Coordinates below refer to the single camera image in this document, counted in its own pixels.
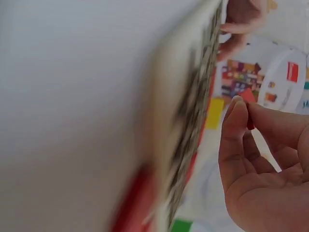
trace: white surface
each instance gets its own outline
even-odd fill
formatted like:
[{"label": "white surface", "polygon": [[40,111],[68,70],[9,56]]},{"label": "white surface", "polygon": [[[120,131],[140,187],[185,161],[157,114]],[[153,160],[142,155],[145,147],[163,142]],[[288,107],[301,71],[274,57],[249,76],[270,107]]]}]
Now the white surface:
[{"label": "white surface", "polygon": [[198,1],[1,1],[0,231],[107,231],[147,57]]},{"label": "white surface", "polygon": [[309,0],[274,0],[267,24],[257,34],[309,52]]}]

